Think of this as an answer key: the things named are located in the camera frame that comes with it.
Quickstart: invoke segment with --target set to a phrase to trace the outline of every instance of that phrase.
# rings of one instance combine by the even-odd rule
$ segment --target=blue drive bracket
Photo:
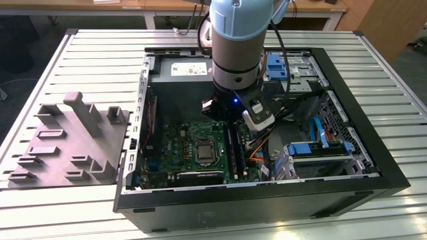
[[[282,63],[277,54],[266,55],[266,74],[270,81],[289,80],[285,64]]]

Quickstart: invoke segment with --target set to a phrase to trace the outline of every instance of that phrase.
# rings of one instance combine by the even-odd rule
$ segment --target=black cable
[[[293,101],[290,101],[289,103],[286,103],[282,106],[282,110],[284,109],[286,109],[286,110],[284,112],[282,112],[282,110],[280,112],[277,112],[274,115],[274,118],[282,119],[286,116],[289,116],[294,112],[296,108],[298,107],[300,103],[304,100],[306,100],[308,98],[320,96],[324,92],[325,92],[324,90],[317,90],[317,91],[304,93],[302,95],[297,96],[297,98],[294,98]]]
[[[201,32],[201,26],[202,26],[202,23],[205,22],[205,20],[208,19],[208,17],[209,17],[209,12],[206,12],[205,13],[205,15],[204,15],[204,17],[202,17],[202,19],[201,19],[201,22],[200,22],[200,24],[198,24],[198,26],[197,26],[197,47],[198,47],[198,51],[201,52],[201,54],[202,55],[210,55],[209,53],[208,53],[208,51],[205,51],[202,48],[201,48],[201,43],[200,43],[200,32]]]
[[[285,72],[288,75],[290,75],[290,70],[289,70],[289,62],[288,62],[288,56],[286,56],[286,49],[285,49],[285,45],[282,43],[282,39],[277,30],[277,27],[273,23],[273,20],[269,20],[269,25],[270,28],[274,32],[274,35],[277,37],[278,40],[278,44],[280,44],[280,48],[281,48],[281,52],[282,52],[282,59],[284,59],[284,67],[285,67]],[[288,79],[286,85],[285,85],[285,92],[284,92],[284,98],[282,101],[288,100],[289,98],[289,91],[290,91],[290,78]]]
[[[264,166],[268,169],[268,176],[266,176],[266,181],[272,179],[272,163],[269,159],[269,150],[268,150],[268,139],[264,142],[264,145],[261,146],[261,158],[264,159]]]
[[[200,7],[200,11],[198,11],[198,16],[197,16],[197,21],[194,22],[194,27],[196,29],[198,28],[198,21],[200,21],[200,16],[201,16],[201,12],[204,9],[205,5],[201,3],[201,7]]]
[[[193,9],[192,9],[192,15],[190,15],[190,18],[189,18],[189,24],[188,24],[188,27],[186,27],[186,31],[185,32],[177,32],[178,35],[181,36],[185,36],[189,32],[189,29],[192,27],[192,23],[193,23],[193,18],[194,18],[194,15],[196,15],[196,9],[197,9],[197,4],[193,4]]]
[[[292,3],[293,3],[293,13],[292,13],[292,18],[296,18],[297,17],[297,14],[298,14],[298,8],[296,7],[296,3],[294,3],[294,1],[293,0],[290,0],[292,1]]]

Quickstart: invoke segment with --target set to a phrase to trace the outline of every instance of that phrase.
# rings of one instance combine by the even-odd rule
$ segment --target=3d printed holder
[[[43,104],[41,124],[9,175],[9,188],[111,184],[115,180],[129,112],[118,106],[98,111],[81,92],[62,100],[71,111]]]

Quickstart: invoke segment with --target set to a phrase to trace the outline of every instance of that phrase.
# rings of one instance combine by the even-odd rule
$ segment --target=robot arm
[[[288,5],[289,0],[210,1],[212,75],[217,99],[226,111],[240,111],[253,131],[261,131],[274,122],[257,76],[266,27],[270,20],[280,22]]]

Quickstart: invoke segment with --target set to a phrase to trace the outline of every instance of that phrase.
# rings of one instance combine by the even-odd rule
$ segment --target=aluminum table
[[[81,29],[67,33],[0,147],[1,188],[39,123],[33,117],[39,104],[63,109],[63,93],[79,91],[83,102],[94,103],[98,110],[114,105],[133,111],[143,49],[196,46],[193,32],[184,37],[169,30]],[[338,217],[149,234],[111,212],[114,185],[5,189],[0,192],[0,239],[425,239],[425,106],[362,36],[324,31],[280,34],[288,47],[325,49],[409,188]],[[264,44],[278,47],[273,32],[266,33]]]

